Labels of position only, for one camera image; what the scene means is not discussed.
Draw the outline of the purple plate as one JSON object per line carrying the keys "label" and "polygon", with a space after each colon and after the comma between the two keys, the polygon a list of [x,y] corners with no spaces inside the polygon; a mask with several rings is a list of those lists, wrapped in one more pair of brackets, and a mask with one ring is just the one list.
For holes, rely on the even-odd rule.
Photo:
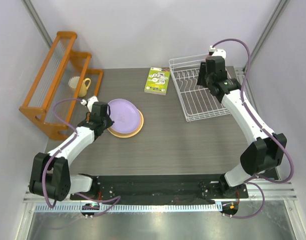
{"label": "purple plate", "polygon": [[138,109],[130,101],[117,98],[108,103],[114,121],[111,128],[119,133],[129,134],[136,130],[140,124],[140,114]]}

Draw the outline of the white wire dish rack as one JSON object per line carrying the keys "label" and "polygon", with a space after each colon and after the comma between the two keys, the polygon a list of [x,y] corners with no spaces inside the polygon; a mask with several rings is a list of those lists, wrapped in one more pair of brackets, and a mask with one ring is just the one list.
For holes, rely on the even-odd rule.
{"label": "white wire dish rack", "polygon": [[171,77],[187,122],[229,115],[229,111],[207,88],[197,85],[205,54],[169,60]]}

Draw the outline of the orange plate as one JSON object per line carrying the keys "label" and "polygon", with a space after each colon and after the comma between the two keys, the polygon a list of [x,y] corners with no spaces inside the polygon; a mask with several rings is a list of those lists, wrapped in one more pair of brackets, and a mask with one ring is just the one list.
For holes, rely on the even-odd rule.
{"label": "orange plate", "polygon": [[139,115],[140,115],[140,123],[139,123],[138,127],[137,127],[133,132],[131,132],[131,133],[123,133],[123,134],[122,134],[122,133],[119,133],[119,132],[113,130],[111,127],[108,128],[108,131],[109,131],[113,136],[115,136],[115,137],[117,137],[117,138],[121,138],[121,139],[122,139],[122,138],[123,138],[123,139],[131,138],[131,137],[135,136],[135,135],[142,129],[143,124],[144,124],[144,117],[143,117],[143,114],[141,113],[140,110],[138,110],[138,112],[139,112]]}

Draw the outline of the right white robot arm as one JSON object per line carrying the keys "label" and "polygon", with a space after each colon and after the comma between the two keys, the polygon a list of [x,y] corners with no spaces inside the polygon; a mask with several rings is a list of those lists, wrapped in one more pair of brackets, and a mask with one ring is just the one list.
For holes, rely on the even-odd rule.
{"label": "right white robot arm", "polygon": [[209,89],[229,110],[247,140],[248,147],[240,156],[240,163],[219,179],[219,193],[228,198],[252,176],[281,164],[286,136],[264,128],[264,122],[241,91],[241,84],[228,77],[223,57],[209,56],[201,62],[197,84]]}

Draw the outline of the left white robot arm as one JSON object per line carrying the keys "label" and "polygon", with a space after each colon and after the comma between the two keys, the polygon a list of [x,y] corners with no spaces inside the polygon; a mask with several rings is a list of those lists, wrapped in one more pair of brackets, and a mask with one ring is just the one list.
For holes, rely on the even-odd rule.
{"label": "left white robot arm", "polygon": [[107,103],[99,102],[95,96],[87,101],[82,100],[82,103],[88,109],[86,118],[73,128],[73,133],[57,148],[48,153],[40,152],[33,160],[30,193],[43,196],[50,208],[71,194],[82,193],[92,200],[99,193],[95,176],[70,175],[70,165],[114,122],[110,118],[111,110]]}

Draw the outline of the orange wooden shelf rack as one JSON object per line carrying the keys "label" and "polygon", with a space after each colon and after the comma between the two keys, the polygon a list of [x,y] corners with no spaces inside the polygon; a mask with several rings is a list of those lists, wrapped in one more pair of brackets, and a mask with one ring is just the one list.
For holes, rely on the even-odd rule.
{"label": "orange wooden shelf rack", "polygon": [[19,108],[39,130],[52,140],[65,140],[77,104],[77,91],[86,78],[92,80],[87,96],[98,95],[103,70],[90,68],[91,53],[73,49],[77,34],[59,31],[39,72]]}

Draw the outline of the yellow mug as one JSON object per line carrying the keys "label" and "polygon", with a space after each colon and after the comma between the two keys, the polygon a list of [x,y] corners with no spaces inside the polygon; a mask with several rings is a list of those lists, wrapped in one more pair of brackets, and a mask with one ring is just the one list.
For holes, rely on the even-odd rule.
{"label": "yellow mug", "polygon": [[91,79],[90,78],[86,78],[82,81],[82,85],[80,87],[80,91],[78,93],[78,97],[80,98],[83,98],[87,95],[87,91],[90,87],[90,84],[91,84]]}

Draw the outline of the green book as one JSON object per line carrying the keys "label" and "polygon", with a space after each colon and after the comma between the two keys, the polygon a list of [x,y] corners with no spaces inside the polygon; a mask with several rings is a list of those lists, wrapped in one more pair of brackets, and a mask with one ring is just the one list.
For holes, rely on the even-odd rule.
{"label": "green book", "polygon": [[166,95],[170,79],[170,68],[151,67],[148,73],[145,93]]}

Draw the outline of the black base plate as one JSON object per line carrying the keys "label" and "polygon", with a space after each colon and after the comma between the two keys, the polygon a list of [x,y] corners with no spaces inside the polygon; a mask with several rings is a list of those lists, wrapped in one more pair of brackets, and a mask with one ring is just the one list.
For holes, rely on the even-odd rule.
{"label": "black base plate", "polygon": [[140,206],[203,205],[215,199],[246,199],[245,184],[228,189],[220,174],[102,175],[85,195],[98,200],[120,196],[119,204]]}

